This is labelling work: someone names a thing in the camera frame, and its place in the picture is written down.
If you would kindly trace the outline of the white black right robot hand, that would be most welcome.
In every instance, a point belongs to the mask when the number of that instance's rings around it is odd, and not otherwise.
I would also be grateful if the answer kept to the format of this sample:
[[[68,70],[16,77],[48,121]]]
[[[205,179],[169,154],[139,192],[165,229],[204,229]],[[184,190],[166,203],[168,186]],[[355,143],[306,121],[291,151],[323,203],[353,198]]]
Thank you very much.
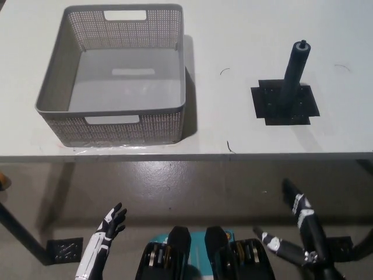
[[[284,202],[300,231],[303,247],[274,236],[261,228],[253,228],[256,236],[270,252],[299,267],[326,265],[333,262],[326,234],[308,198],[290,179],[282,182]]]

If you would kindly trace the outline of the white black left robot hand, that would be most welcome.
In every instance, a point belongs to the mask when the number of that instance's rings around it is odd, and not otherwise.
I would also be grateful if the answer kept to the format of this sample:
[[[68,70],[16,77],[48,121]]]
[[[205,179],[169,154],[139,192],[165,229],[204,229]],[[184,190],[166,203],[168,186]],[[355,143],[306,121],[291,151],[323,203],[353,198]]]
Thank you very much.
[[[125,229],[127,209],[116,204],[101,221],[91,236],[76,271],[75,279],[102,279],[110,247],[117,235]]]

